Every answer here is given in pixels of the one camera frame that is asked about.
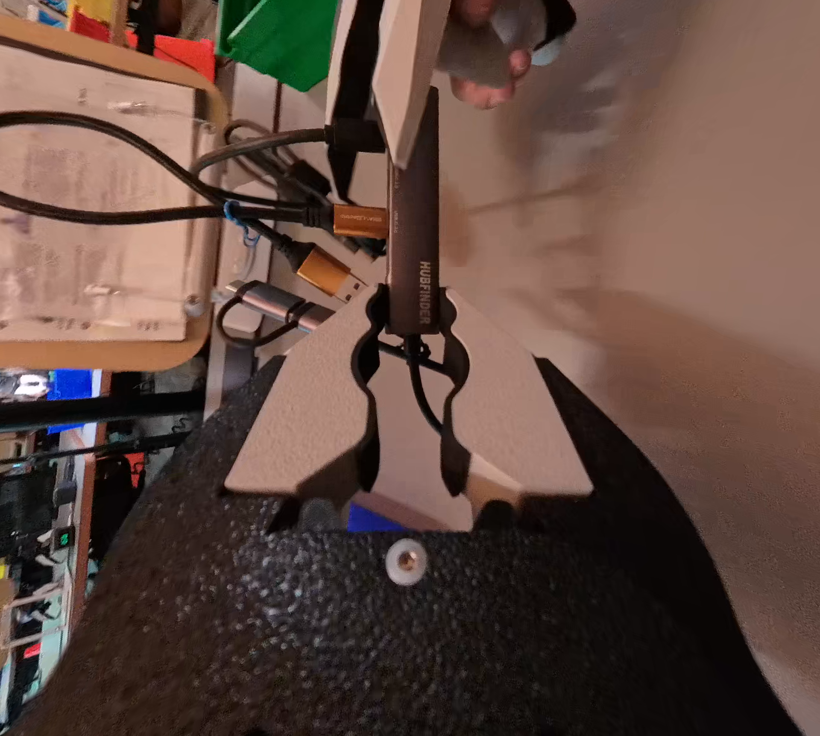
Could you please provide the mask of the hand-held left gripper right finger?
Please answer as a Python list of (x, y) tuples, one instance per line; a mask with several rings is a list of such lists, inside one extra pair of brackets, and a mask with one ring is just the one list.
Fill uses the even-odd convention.
[(593, 483), (536, 357), (453, 289), (440, 298), (448, 393), (440, 471), (472, 505), (586, 497)]

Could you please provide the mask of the black pole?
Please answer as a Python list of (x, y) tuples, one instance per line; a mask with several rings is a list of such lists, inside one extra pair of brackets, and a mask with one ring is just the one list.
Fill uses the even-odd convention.
[(126, 419), (202, 412), (204, 391), (98, 396), (86, 399), (1, 404), (1, 432), (28, 432), (51, 426), (108, 423)]

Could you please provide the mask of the grey desk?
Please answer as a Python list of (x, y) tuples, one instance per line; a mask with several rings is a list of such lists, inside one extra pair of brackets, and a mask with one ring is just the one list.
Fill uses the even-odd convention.
[(569, 0), (486, 113), (442, 91), (442, 279), (660, 470), (818, 734), (818, 0)]

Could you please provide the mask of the wooden document stand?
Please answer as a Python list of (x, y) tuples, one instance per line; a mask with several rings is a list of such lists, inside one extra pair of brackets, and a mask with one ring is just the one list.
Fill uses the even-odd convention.
[[(1, 37), (2, 44), (21, 47), (27, 52), (195, 89), (203, 100), (207, 120), (218, 133), (223, 132), (231, 118), (230, 106), (218, 86), (190, 68), (140, 54), (129, 47), (105, 44), (8, 16), (1, 18)], [(188, 361), (204, 347), (213, 332), (217, 304), (212, 295), (222, 267), (220, 241), (227, 224), (220, 219), (219, 222), (198, 222), (194, 226), (190, 269), (204, 310), (190, 321), (184, 341), (4, 341), (2, 365), (156, 372)]]

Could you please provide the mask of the instruction paper sheets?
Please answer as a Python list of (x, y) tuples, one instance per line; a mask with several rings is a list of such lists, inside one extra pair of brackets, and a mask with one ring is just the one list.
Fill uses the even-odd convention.
[[(82, 114), (121, 126), (183, 167), (199, 142), (191, 87), (2, 46), (2, 112)], [(190, 205), (193, 193), (135, 148), (84, 128), (2, 129), (2, 193), (123, 213)], [(181, 341), (192, 221), (64, 223), (2, 207), (2, 341)]]

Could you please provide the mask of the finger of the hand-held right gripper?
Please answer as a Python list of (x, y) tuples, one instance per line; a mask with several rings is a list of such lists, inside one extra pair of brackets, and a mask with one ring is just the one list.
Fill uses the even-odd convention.
[(452, 0), (384, 0), (372, 97), (393, 164), (405, 169), (425, 111)]
[(347, 201), (358, 149), (353, 128), (364, 122), (379, 49), (384, 0), (341, 0), (327, 77), (327, 158), (337, 197)]

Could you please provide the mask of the red bin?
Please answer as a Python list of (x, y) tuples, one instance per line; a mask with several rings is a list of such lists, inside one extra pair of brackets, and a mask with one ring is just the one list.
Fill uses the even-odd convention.
[(217, 75), (215, 48), (214, 41), (209, 39), (192, 41), (174, 36), (156, 35), (152, 55), (160, 61), (186, 67), (214, 84)]

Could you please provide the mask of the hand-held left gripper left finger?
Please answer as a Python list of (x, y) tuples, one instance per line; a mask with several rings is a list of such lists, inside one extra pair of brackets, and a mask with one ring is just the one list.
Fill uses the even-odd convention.
[(293, 346), (226, 476), (227, 491), (348, 502), (372, 490), (381, 443), (369, 382), (388, 313), (380, 284)]

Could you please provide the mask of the grey USB adapter plug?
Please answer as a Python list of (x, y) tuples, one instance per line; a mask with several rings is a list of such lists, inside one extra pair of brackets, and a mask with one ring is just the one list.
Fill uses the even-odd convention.
[[(332, 309), (260, 280), (234, 280), (226, 286), (226, 290), (229, 296), (217, 311), (213, 328), (226, 343), (252, 352), (278, 341), (293, 331), (310, 333), (335, 314)], [(279, 325), (261, 337), (231, 336), (226, 331), (225, 320), (236, 307), (270, 317)]]

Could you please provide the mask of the dark USB hub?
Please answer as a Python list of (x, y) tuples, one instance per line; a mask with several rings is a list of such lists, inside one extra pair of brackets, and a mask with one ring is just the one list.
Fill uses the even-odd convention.
[[(454, 406), (470, 370), (464, 344), (454, 335), (456, 309), (442, 294), (439, 278), (439, 92), (431, 87), (406, 167), (391, 163), (388, 180), (389, 235), (386, 282), (389, 317), (385, 330), (399, 338), (411, 367), (416, 402), (429, 424), (455, 439)], [(453, 388), (442, 419), (430, 408), (421, 380), (423, 341), (443, 335), (444, 375)]]

